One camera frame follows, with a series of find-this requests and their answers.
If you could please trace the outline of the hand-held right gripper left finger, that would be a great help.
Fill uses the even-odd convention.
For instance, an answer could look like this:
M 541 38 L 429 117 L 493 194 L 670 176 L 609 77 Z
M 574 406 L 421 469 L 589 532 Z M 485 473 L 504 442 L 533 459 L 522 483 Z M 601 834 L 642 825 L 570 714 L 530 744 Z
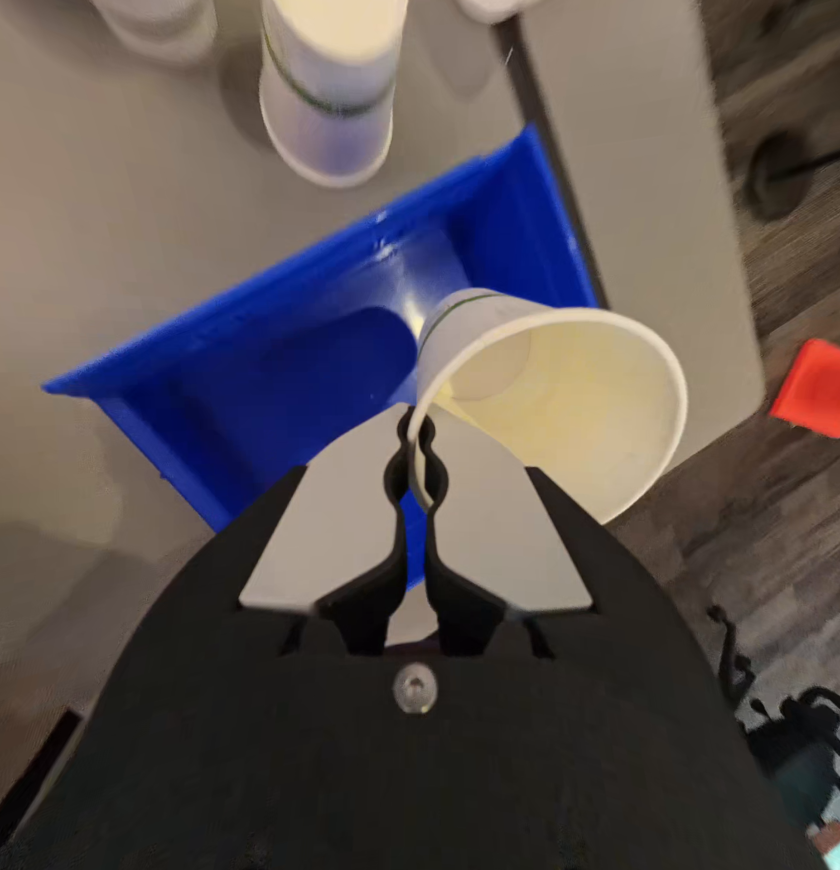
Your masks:
M 351 653 L 382 652 L 407 587 L 409 421 L 409 405 L 392 405 L 305 466 L 241 591 L 243 608 L 327 620 Z

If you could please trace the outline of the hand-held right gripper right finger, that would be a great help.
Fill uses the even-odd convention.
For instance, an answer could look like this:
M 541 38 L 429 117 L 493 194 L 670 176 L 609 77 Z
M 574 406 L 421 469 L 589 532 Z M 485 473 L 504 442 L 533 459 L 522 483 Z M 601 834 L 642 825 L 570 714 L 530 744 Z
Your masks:
M 418 433 L 418 500 L 444 654 L 479 656 L 502 623 L 593 607 L 527 468 L 444 408 L 430 408 Z

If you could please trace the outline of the blue plastic bin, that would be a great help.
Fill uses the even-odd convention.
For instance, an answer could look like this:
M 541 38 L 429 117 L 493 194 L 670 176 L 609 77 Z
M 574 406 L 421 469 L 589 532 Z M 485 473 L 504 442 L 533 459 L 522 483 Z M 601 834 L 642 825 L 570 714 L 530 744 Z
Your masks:
M 413 405 L 425 322 L 470 288 L 599 306 L 533 126 L 43 390 L 95 403 L 219 532 L 346 431 Z

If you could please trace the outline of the white paper cup green band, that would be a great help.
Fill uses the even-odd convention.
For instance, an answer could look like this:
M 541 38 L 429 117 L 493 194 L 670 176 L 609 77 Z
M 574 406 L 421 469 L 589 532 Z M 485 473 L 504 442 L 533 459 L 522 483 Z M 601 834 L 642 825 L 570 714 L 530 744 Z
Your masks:
M 603 525 L 659 480 L 686 428 L 676 354 L 610 310 L 459 290 L 426 318 L 417 351 L 414 452 L 441 408 L 543 471 Z
M 93 1 L 110 32 L 132 54 L 187 67 L 208 58 L 218 19 L 213 1 Z
M 349 189 L 384 164 L 406 1 L 264 1 L 259 103 L 284 163 Z

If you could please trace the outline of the orange traffic cone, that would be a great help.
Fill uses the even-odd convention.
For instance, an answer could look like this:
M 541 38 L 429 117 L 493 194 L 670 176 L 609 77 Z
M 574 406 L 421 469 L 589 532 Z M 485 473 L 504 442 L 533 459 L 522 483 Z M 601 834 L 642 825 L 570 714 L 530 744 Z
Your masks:
M 840 440 L 840 345 L 819 338 L 804 342 L 769 416 Z

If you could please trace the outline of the white sign stand base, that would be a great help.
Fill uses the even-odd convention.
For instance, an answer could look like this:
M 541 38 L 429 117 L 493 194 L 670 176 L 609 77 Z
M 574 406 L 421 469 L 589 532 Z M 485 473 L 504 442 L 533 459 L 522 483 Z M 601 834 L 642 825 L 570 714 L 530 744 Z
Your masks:
M 482 0 L 459 0 L 456 4 L 466 16 L 480 24 L 494 26 L 501 24 L 507 19 L 518 16 L 526 10 L 532 9 L 540 1 L 482 1 Z

